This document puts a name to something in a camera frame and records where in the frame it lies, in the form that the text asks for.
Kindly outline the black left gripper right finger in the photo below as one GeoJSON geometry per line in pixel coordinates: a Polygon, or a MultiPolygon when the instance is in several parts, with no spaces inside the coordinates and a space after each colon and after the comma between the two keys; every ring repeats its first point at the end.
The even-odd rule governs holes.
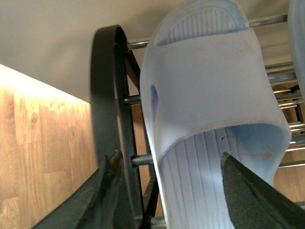
{"type": "Polygon", "coordinates": [[[303,229],[305,211],[228,152],[221,159],[224,195],[236,229],[303,229]]]}

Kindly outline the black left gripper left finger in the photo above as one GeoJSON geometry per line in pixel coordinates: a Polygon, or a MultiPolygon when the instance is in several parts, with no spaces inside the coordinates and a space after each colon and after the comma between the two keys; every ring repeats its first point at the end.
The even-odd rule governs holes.
{"type": "Polygon", "coordinates": [[[123,177],[121,151],[105,156],[97,171],[35,229],[109,229],[123,177]]]}

